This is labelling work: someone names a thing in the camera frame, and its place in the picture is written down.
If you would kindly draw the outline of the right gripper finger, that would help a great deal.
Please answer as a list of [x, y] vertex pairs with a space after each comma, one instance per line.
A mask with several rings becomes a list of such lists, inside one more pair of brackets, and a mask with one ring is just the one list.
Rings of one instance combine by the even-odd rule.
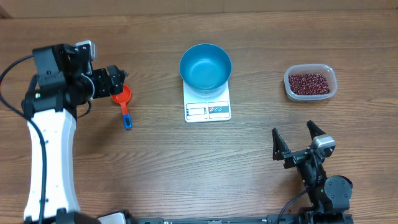
[[310, 132], [311, 139], [325, 134], [325, 132], [322, 131], [312, 120], [307, 121], [307, 128]]
[[282, 136], [279, 134], [278, 130], [274, 128], [272, 130], [272, 139], [273, 139], [273, 154], [272, 158], [274, 161], [280, 161], [286, 158], [288, 154], [291, 153], [291, 150], [283, 140]]

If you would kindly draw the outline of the orange measuring scoop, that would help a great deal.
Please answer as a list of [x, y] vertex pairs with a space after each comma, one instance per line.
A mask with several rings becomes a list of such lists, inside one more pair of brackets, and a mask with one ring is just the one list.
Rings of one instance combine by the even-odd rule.
[[128, 111], [127, 104], [132, 98], [132, 91], [127, 85], [123, 85], [123, 91], [117, 95], [111, 95], [112, 100], [119, 104], [123, 116], [124, 128], [126, 130], [132, 129], [132, 119]]

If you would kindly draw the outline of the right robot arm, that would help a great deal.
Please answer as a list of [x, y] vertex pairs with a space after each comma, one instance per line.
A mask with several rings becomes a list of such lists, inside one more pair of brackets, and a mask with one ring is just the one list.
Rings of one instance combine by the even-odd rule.
[[[305, 149], [292, 152], [278, 130], [272, 130], [275, 161], [284, 161], [284, 168], [296, 168], [304, 191], [291, 199], [279, 212], [276, 223], [353, 223], [349, 201], [353, 183], [342, 175], [327, 176], [322, 166], [336, 147], [333, 137], [322, 131], [313, 121], [307, 122], [312, 142]], [[307, 194], [311, 206], [299, 209], [296, 215], [285, 215], [287, 209], [301, 196]]]

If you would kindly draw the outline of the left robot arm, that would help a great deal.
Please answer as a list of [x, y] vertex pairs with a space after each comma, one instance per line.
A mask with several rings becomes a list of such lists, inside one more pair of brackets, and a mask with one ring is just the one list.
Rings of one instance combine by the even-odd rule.
[[94, 69], [95, 44], [58, 44], [32, 51], [37, 74], [22, 101], [32, 143], [24, 223], [99, 223], [80, 212], [73, 178], [77, 108], [123, 92], [126, 72]]

